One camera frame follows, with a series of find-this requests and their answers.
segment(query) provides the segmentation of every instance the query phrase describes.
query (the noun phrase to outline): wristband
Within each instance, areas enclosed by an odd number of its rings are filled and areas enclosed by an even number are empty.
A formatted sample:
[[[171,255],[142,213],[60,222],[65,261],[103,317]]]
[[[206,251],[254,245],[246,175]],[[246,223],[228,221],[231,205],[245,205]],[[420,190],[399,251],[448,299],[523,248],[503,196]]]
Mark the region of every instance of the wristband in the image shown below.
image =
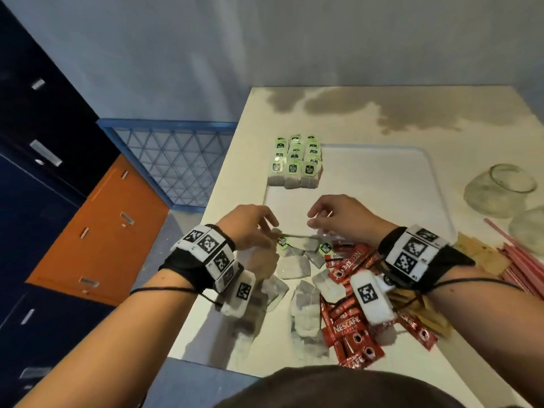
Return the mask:
[[[223,292],[239,273],[235,243],[216,225],[198,225],[172,247],[159,269],[171,269],[202,293]]]
[[[445,239],[418,225],[394,229],[382,240],[378,252],[385,256],[391,279],[422,293],[430,291],[451,268],[475,265]]]

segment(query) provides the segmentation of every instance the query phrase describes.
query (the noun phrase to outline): wall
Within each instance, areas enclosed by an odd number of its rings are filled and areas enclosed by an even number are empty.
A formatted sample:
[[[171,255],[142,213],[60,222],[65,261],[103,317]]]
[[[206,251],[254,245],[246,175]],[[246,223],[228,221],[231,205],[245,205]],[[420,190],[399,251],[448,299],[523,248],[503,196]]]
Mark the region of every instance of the wall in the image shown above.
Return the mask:
[[[250,86],[512,84],[544,0],[3,0],[100,117],[237,121]]]

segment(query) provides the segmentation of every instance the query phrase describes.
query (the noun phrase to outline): elastic cord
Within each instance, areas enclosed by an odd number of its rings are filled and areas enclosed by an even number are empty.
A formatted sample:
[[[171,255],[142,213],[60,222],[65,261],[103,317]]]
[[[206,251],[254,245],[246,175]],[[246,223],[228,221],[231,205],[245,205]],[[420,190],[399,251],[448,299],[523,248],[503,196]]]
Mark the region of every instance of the elastic cord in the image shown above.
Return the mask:
[[[500,279],[491,279],[486,277],[468,277],[468,278],[459,278],[459,279],[450,279],[449,281],[439,282],[435,284],[430,290],[427,291],[427,293],[431,292],[432,290],[436,288],[440,288],[441,286],[446,285],[453,285],[454,283],[462,283],[462,282],[493,282],[493,283],[500,283],[501,285],[506,285],[511,288],[516,288],[517,290],[520,290],[524,292],[523,289],[521,289],[519,286],[514,285],[513,283],[507,282],[507,281],[501,281]],[[406,302],[403,306],[400,308],[395,309],[396,312],[409,307],[411,304],[413,304],[415,301],[417,301],[417,297],[409,300]]]
[[[210,298],[208,298],[206,295],[202,294],[202,293],[199,293],[197,291],[195,291],[194,289],[191,289],[191,288],[178,288],[177,286],[152,286],[152,287],[145,287],[145,288],[136,288],[134,290],[131,291],[131,295],[136,293],[136,292],[143,292],[145,290],[176,290],[178,292],[186,292],[186,293],[192,293],[194,295],[200,295],[201,297],[207,299],[208,301],[212,302],[214,305],[217,305],[217,306],[222,306],[221,303],[219,302],[216,302]]]

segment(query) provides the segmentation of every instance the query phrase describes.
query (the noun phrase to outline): cabinet drawer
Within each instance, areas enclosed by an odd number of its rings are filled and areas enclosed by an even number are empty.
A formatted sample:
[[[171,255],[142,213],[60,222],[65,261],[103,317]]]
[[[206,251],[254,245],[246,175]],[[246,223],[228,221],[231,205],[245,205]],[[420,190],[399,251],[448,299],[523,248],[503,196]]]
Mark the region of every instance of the cabinet drawer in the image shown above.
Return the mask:
[[[27,282],[118,305],[128,297],[167,213],[119,156]]]

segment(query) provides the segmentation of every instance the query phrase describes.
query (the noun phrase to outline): table surface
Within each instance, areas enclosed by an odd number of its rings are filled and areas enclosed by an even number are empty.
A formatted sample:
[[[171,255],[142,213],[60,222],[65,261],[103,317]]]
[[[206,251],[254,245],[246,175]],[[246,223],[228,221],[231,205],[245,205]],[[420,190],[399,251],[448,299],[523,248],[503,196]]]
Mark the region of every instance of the table surface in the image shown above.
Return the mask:
[[[274,137],[314,134],[323,143],[424,149],[455,229],[499,246],[501,236],[464,202],[464,187],[498,163],[519,165],[544,183],[543,131],[515,90],[506,86],[253,88],[202,222],[215,223],[239,204],[262,204],[269,162],[263,155]],[[527,206],[543,203],[540,186]],[[496,223],[506,228],[506,220]],[[411,224],[406,218],[402,225]],[[265,319],[247,360],[229,364],[225,318],[199,298],[169,356],[268,375],[278,367],[265,362],[273,358],[262,357],[271,352],[263,335],[266,324]],[[425,364],[410,346],[403,340],[388,347],[380,369],[426,380],[470,407],[482,406],[480,402],[525,405],[456,332],[440,341]]]

